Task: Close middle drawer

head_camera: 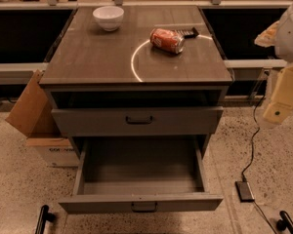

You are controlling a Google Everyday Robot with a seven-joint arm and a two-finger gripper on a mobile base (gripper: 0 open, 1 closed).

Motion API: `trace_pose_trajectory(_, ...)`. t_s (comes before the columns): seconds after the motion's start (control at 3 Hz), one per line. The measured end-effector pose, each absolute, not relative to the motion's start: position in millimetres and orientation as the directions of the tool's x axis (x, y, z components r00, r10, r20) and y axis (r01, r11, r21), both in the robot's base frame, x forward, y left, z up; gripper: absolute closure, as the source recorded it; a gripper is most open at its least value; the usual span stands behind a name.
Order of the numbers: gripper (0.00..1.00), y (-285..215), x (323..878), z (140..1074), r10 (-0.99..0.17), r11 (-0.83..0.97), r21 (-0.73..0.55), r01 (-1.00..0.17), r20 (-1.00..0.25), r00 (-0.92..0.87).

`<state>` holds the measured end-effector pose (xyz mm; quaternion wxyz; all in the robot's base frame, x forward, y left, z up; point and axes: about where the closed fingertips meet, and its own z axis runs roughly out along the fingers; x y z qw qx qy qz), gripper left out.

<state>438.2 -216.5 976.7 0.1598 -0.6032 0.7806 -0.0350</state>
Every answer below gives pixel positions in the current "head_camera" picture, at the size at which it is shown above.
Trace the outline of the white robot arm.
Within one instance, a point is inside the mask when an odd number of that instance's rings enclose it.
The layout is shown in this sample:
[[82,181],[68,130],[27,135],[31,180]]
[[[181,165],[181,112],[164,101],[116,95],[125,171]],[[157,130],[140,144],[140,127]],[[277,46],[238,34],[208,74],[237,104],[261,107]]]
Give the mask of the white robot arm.
[[293,111],[293,4],[280,19],[259,34],[254,43],[274,46],[275,54],[287,64],[277,74],[277,81],[263,118],[281,124]]

